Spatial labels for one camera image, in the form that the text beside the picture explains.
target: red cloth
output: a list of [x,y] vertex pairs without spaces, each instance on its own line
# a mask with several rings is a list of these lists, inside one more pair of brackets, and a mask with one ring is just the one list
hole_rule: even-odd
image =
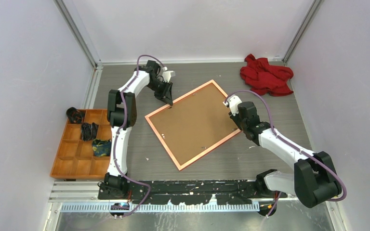
[[251,90],[264,95],[284,96],[293,93],[287,86],[287,80],[293,77],[293,71],[284,66],[270,65],[266,58],[256,59],[252,54],[245,58],[248,63],[240,69],[240,77]]

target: wooden organizer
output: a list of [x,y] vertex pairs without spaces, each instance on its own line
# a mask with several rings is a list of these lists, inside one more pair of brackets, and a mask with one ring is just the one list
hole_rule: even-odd
[[[107,110],[79,109],[85,112],[84,122],[98,124],[97,138],[111,139],[111,126],[107,121]],[[81,124],[72,124],[67,120],[57,155],[53,163],[51,177],[56,179],[103,179],[110,162],[110,157],[96,157],[93,154],[92,141],[83,141]]]

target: work surface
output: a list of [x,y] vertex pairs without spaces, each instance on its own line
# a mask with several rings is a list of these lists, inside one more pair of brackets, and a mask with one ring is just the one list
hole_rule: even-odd
[[[176,99],[199,85],[214,79],[226,93],[248,90],[239,76],[246,63],[167,64],[176,76],[172,97]],[[94,103],[94,108],[107,108],[108,92],[117,90],[129,80],[135,65],[104,66]],[[252,101],[262,121],[268,121],[263,103],[253,94],[239,93],[242,101]],[[294,94],[283,97],[265,95],[270,106],[275,127],[286,137],[310,148],[307,133]],[[200,160],[178,171],[148,125],[144,116],[164,105],[155,99],[154,92],[145,87],[136,96],[137,122],[132,128],[127,150],[128,174],[136,180],[208,180],[255,179],[256,175],[271,168],[286,173],[292,170],[270,151],[257,147],[243,133],[231,138]]]

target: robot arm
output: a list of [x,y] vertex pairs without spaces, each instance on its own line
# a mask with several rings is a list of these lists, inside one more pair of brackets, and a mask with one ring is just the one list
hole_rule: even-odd
[[342,189],[337,180],[302,154],[310,154],[335,172],[334,164],[327,153],[314,153],[305,149],[280,134],[277,129],[271,128],[269,123],[261,122],[252,102],[242,102],[238,96],[232,96],[224,104],[230,108],[230,118],[248,140],[270,150],[294,170],[294,174],[285,174],[271,169],[257,175],[256,182],[261,193],[280,191],[296,195],[309,208],[341,193]]
[[[175,76],[174,71],[167,71],[167,68],[164,67],[162,74],[159,75],[161,67],[158,63],[151,60],[148,60],[145,66],[139,67],[138,76],[136,76],[136,71],[135,69],[132,77],[124,86],[118,90],[110,90],[108,93],[107,119],[111,125],[111,150],[115,148],[115,152],[112,151],[110,164],[105,175],[105,185],[103,186],[104,190],[114,191],[116,195],[124,195],[126,191],[124,187],[128,186],[127,180],[118,172],[116,163],[121,172],[127,174],[128,138],[137,120],[135,97],[147,86],[154,91],[154,96],[158,100],[172,105],[172,83],[170,79],[172,76]],[[117,107],[118,104],[122,104],[121,91],[124,91],[123,96],[127,115],[124,114],[124,108]],[[117,130],[123,125],[125,116],[127,116],[127,123],[120,129],[118,139],[116,140]]]

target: metal floor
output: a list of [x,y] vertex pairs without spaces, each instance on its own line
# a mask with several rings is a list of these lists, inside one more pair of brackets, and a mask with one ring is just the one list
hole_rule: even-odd
[[[239,76],[246,63],[168,64],[176,76],[173,82],[173,99],[214,79],[228,94],[248,90],[249,86]],[[135,65],[104,66],[94,108],[107,108],[107,96],[131,78]],[[268,121],[263,103],[254,95],[240,93],[243,101],[253,101],[262,121]],[[265,95],[276,128],[297,144],[310,148],[307,133],[294,94],[283,97]],[[163,106],[155,99],[153,91],[144,88],[136,96],[137,122],[132,128],[127,151],[128,174],[136,180],[210,180],[255,179],[256,175],[271,168],[291,173],[292,170],[276,155],[246,139],[243,133],[225,142],[211,153],[191,164],[181,172],[173,164],[162,144],[148,125],[144,116]]]
[[61,213],[57,231],[333,231],[325,203],[306,208],[279,201],[266,219],[256,212],[141,213],[114,220],[109,213]]

